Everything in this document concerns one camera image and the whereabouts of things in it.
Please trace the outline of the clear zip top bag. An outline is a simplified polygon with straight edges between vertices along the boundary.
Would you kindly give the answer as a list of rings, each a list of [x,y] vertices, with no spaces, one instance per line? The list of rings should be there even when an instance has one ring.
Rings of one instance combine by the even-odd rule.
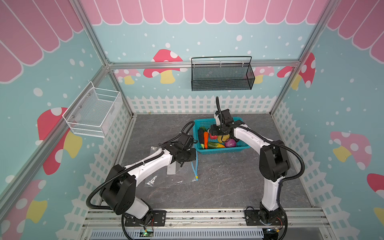
[[[186,162],[181,167],[178,162],[161,168],[155,173],[145,178],[141,185],[147,188],[170,187],[175,185],[184,185],[199,180],[198,177],[198,154],[195,153],[196,159],[192,162]]]

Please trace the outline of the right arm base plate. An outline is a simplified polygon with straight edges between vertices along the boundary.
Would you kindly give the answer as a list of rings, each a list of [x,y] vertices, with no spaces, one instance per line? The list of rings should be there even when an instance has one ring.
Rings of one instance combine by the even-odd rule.
[[[281,227],[286,223],[287,218],[281,210],[275,211],[246,209],[244,210],[247,226],[278,226]]]

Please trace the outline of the teal plastic basket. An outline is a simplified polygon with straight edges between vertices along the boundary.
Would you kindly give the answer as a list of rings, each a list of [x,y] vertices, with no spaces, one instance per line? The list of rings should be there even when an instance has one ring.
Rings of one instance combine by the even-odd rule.
[[[211,119],[198,119],[195,120],[195,125],[193,126],[193,136],[194,139],[198,141],[197,144],[195,144],[195,149],[197,152],[203,154],[203,155],[209,155],[209,154],[223,154],[223,153],[234,153],[234,152],[241,152],[245,149],[249,149],[250,146],[244,143],[243,141],[238,141],[237,146],[234,148],[223,148],[223,149],[207,149],[203,150],[201,148],[201,144],[198,140],[198,130],[200,127],[206,127],[207,130],[211,127],[211,125],[215,124],[216,121],[214,118]],[[218,140],[211,140],[209,137],[209,142],[216,142],[219,143]]]

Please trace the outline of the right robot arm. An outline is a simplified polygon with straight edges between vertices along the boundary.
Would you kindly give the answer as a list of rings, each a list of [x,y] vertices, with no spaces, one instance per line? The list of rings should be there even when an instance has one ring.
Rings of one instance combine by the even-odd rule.
[[[260,203],[259,219],[264,225],[271,225],[273,220],[282,218],[285,211],[281,205],[281,188],[283,183],[298,179],[304,174],[303,158],[282,141],[270,140],[250,129],[244,122],[234,121],[230,110],[217,110],[214,115],[216,124],[210,128],[215,136],[230,135],[236,140],[243,141],[259,156],[259,170],[264,177],[264,193]],[[300,163],[300,171],[288,177],[291,167],[288,153],[294,155]]]

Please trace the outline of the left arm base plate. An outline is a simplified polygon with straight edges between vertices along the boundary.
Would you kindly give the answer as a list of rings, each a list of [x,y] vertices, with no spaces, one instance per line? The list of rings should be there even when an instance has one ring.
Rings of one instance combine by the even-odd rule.
[[[142,219],[125,214],[125,227],[164,227],[167,211],[150,210]]]

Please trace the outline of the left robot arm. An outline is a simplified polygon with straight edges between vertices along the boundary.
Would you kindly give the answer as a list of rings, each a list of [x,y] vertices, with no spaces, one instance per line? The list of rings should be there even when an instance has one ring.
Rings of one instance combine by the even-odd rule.
[[[176,139],[160,144],[156,152],[132,165],[115,165],[106,180],[87,197],[87,207],[112,210],[116,215],[129,215],[147,222],[152,208],[136,197],[136,187],[156,171],[173,163],[182,166],[185,162],[193,162],[196,159],[193,148],[196,143],[193,136],[180,133]]]

